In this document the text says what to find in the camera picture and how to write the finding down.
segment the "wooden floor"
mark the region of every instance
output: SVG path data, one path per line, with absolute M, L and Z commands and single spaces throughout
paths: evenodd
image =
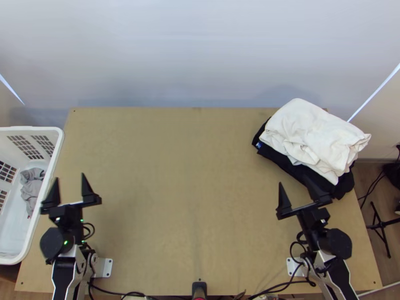
M 378 176 L 382 165 L 378 163 L 357 163 L 353 168 L 355 179 L 355 192 L 358 197 L 363 196 L 370 184 Z M 383 221 L 388 221 L 399 217 L 394 213 L 396 205 L 400 201 L 400 190 L 396 189 L 387 178 L 382 179 L 374 192 L 368 197 L 363 209 L 365 223 L 370 225 L 373 220 L 373 210 L 370 206 L 373 201 Z M 369 239 L 375 254 L 375 259 L 379 268 L 380 277 L 383 285 L 400 281 L 400 223 L 388 226 L 386 235 L 389 241 L 392 258 L 386 256 L 383 242 L 372 230 L 369 231 Z M 51 300 L 51 295 L 46 293 L 32 293 L 14 291 L 14 284 L 0 281 L 0 295 L 4 300 Z M 304 300 L 323 300 L 321 294 L 298 294 L 281 295 L 284 299 L 304 299 Z M 118 296 L 108 296 L 95 294 L 96 300 L 117 300 Z M 363 300 L 393 300 L 400 299 L 400 285 L 362 297 Z

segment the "table surface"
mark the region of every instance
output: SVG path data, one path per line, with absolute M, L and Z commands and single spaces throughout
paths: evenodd
M 252 138 L 276 108 L 74 108 L 54 175 L 62 203 L 81 199 L 81 172 L 102 205 L 84 208 L 96 227 L 88 240 L 113 259 L 112 291 L 190 295 L 201 279 L 210 295 L 259 292 L 286 282 L 289 246 L 301 227 L 277 220 L 278 183 L 293 207 L 306 188 L 257 155 Z M 356 194 L 327 206 L 328 228 L 353 243 L 347 260 L 356 291 L 382 287 Z M 53 292 L 51 266 L 39 248 L 52 225 L 41 216 L 16 290 Z M 295 247 L 294 254 L 301 249 Z M 319 293 L 293 284 L 285 293 Z

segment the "black tripod stand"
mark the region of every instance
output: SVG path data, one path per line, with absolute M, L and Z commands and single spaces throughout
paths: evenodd
M 388 239 L 386 238 L 386 234 L 385 234 L 385 227 L 389 226 L 389 225 L 392 225 L 392 224 L 399 223 L 400 222 L 400 217 L 395 218 L 395 219 L 390 220 L 390 221 L 382 222 L 381 218 L 379 217 L 378 211 L 375 208 L 374 203 L 372 201 L 370 203 L 371 203 L 371 206 L 372 206 L 372 209 L 373 209 L 373 221 L 372 221 L 372 225 L 369 225 L 366 228 L 367 229 L 372 229 L 372 230 L 374 230 L 376 232 L 376 234 L 380 237 L 380 239 L 384 243 L 384 246 L 386 247 L 387 257 L 391 258 L 392 256 L 391 256 L 391 251 L 389 250 Z

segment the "black cloth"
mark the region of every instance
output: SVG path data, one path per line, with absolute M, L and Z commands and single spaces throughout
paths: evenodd
M 333 185 L 326 178 L 322 177 L 308 166 L 303 164 L 293 165 L 286 155 L 279 153 L 272 147 L 260 141 L 260 135 L 263 133 L 267 122 L 268 120 L 261 126 L 251 142 L 251 144 L 258 149 L 257 154 L 273 161 L 282 170 L 290 174 L 303 185 L 305 185 L 303 176 L 307 176 L 315 184 L 317 184 L 321 190 L 329 193 L 332 198 L 341 199 L 345 193 L 350 192 L 354 188 L 354 178 L 351 171 L 352 167 L 354 166 L 354 162 L 350 166 L 350 172 L 344 173 L 342 176 L 340 176 L 337 185 Z
M 389 178 L 392 185 L 400 190 L 400 163 L 393 162 L 383 165 L 383 172 Z

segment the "white cloth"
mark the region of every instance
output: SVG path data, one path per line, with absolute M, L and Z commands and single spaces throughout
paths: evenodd
M 26 202 L 26 212 L 29 219 L 35 210 L 43 178 L 46 173 L 45 170 L 34 167 L 28 170 L 23 170 L 20 174 L 20 182 L 22 184 L 21 197 Z
M 370 138 L 370 134 L 300 98 L 280 108 L 259 137 L 293 165 L 308 166 L 334 185 L 339 176 L 349 172 Z

